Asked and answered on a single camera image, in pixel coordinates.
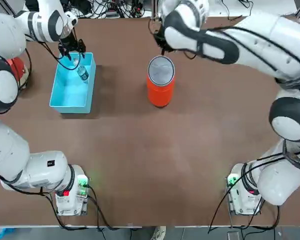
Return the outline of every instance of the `brown table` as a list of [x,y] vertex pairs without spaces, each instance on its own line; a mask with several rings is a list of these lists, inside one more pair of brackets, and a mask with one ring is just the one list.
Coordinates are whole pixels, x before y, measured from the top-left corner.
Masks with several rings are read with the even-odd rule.
[[[147,100],[149,61],[160,53],[148,19],[80,20],[76,33],[97,64],[88,115],[60,115],[49,107],[56,62],[29,43],[29,88],[1,119],[28,142],[32,153],[60,150],[92,179],[111,225],[208,225],[236,163],[259,157],[276,141],[268,113],[278,91],[274,80],[249,67],[188,60],[169,53],[176,67],[175,92],[162,109]],[[227,25],[209,18],[207,25]],[[51,44],[57,53],[57,44]],[[95,226],[88,216],[63,218]],[[282,206],[281,225],[300,226],[300,188]],[[266,206],[252,224],[271,225]],[[245,225],[247,217],[235,217]],[[57,225],[48,201],[4,190],[0,225]],[[226,204],[214,222],[229,225]]]

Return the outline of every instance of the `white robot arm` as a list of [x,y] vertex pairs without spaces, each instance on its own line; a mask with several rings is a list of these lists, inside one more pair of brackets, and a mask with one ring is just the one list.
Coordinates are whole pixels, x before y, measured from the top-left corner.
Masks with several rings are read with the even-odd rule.
[[[56,0],[39,0],[39,12],[20,12],[13,18],[0,13],[0,113],[17,101],[17,81],[7,59],[26,48],[26,37],[38,42],[71,44],[71,31],[78,18],[63,12]],[[87,210],[88,178],[78,165],[68,164],[61,151],[30,153],[26,140],[0,121],[0,180],[7,190],[45,188],[54,192],[59,215],[84,214]]]
[[282,157],[286,143],[284,159],[252,170],[230,191],[231,209],[252,215],[261,197],[279,206],[300,186],[300,24],[260,12],[234,27],[201,29],[208,12],[208,0],[164,0],[162,24],[153,35],[163,52],[187,51],[225,65],[249,66],[275,77],[282,87],[269,113],[282,139],[262,157],[277,155],[237,164],[227,178],[231,184],[249,169]]

